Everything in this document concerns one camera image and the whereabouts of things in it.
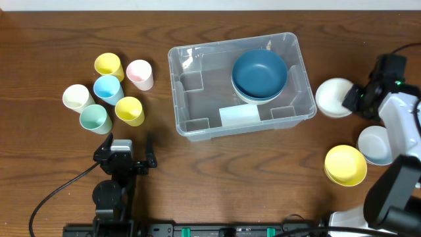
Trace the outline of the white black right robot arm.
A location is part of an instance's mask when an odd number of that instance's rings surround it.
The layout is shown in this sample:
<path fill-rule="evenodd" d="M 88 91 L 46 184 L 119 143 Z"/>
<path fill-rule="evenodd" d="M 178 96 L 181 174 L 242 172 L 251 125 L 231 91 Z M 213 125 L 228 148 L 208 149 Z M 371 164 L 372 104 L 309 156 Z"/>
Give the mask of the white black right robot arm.
<path fill-rule="evenodd" d="M 330 215 L 328 236 L 420 235 L 420 199 L 412 194 L 420 183 L 420 88 L 405 83 L 406 63 L 395 52 L 378 56 L 369 83 L 345 96 L 345 108 L 384 123 L 393 162 L 361 209 Z"/>

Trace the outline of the white small bowl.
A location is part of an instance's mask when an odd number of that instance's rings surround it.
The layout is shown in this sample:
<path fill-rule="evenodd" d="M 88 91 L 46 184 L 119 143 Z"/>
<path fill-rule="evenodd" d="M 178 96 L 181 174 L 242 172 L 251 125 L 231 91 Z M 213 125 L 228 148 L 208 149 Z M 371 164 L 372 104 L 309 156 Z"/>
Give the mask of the white small bowl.
<path fill-rule="evenodd" d="M 352 112 L 345 108 L 342 103 L 352 86 L 353 83 L 344 78 L 326 80 L 316 91 L 317 107 L 324 115 L 334 119 L 349 116 Z"/>

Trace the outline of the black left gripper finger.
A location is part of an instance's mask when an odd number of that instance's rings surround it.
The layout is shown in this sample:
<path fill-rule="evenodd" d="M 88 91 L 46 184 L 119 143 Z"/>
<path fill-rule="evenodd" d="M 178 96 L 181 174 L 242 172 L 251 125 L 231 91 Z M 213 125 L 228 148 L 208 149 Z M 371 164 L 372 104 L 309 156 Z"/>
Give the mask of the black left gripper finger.
<path fill-rule="evenodd" d="M 155 160 L 155 153 L 153 151 L 153 142 L 152 136 L 150 134 L 147 135 L 147 145 L 145 148 L 145 156 L 148 162 L 153 162 Z"/>
<path fill-rule="evenodd" d="M 97 148 L 98 155 L 108 154 L 111 151 L 111 145 L 113 142 L 113 134 L 109 133 L 105 141 Z"/>

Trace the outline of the light grey small bowl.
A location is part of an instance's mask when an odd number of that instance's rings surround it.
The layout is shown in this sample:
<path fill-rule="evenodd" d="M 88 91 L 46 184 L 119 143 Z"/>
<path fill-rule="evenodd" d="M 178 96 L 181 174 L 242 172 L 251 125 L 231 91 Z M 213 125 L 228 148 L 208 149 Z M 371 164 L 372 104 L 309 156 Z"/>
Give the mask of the light grey small bowl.
<path fill-rule="evenodd" d="M 367 163 L 386 166 L 393 162 L 386 128 L 369 126 L 359 135 L 357 148 Z"/>

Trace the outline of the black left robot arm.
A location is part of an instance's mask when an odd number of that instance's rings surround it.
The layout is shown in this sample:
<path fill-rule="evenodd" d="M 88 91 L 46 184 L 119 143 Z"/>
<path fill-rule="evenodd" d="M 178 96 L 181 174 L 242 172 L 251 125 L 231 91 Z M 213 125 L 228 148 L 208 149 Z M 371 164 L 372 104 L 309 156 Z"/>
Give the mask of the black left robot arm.
<path fill-rule="evenodd" d="M 147 137 L 145 159 L 136 161 L 131 140 L 115 140 L 109 134 L 95 150 L 93 160 L 111 178 L 93 190 L 96 223 L 123 223 L 130 219 L 136 178 L 157 167 L 152 137 Z"/>

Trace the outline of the dark blue bowl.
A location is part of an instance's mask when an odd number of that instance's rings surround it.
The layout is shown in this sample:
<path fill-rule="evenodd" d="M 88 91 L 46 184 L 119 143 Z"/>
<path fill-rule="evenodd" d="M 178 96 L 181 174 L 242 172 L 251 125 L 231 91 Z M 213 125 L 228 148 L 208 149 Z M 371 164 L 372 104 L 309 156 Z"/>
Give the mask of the dark blue bowl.
<path fill-rule="evenodd" d="M 232 68 L 232 80 L 242 92 L 255 97 L 268 97 L 287 83 L 287 65 L 273 51 L 253 49 L 239 56 Z"/>
<path fill-rule="evenodd" d="M 284 89 L 286 87 L 286 81 L 285 81 L 285 84 L 284 84 L 284 86 L 282 87 L 282 89 L 280 91 L 278 91 L 274 95 L 270 95 L 268 97 L 255 97 L 255 96 L 252 96 L 252 95 L 247 95 L 245 92 L 242 92 L 239 89 L 238 86 L 236 86 L 236 84 L 234 83 L 233 80 L 232 80 L 232 85 L 233 85 L 235 91 L 239 92 L 239 94 L 242 95 L 243 97 L 246 97 L 246 98 L 248 98 L 250 100 L 255 100 L 255 101 L 266 101 L 266 100 L 270 100 L 270 99 L 273 99 L 273 98 L 279 96 L 284 91 Z"/>

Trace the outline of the beige large bowl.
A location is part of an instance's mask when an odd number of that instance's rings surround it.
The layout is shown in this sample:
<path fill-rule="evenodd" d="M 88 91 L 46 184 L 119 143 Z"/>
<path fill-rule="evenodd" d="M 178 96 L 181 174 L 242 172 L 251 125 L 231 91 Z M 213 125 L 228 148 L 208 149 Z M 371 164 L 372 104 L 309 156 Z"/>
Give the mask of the beige large bowl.
<path fill-rule="evenodd" d="M 269 97 L 267 99 L 253 99 L 249 96 L 246 96 L 244 93 L 240 92 L 240 90 L 237 88 L 237 86 L 234 84 L 234 81 L 232 81 L 232 86 L 233 89 L 235 91 L 235 94 L 244 102 L 248 103 L 248 104 L 253 104 L 253 105 L 263 105 L 266 103 L 271 102 L 272 100 L 276 99 L 283 91 L 284 89 L 280 90 L 276 95 Z"/>

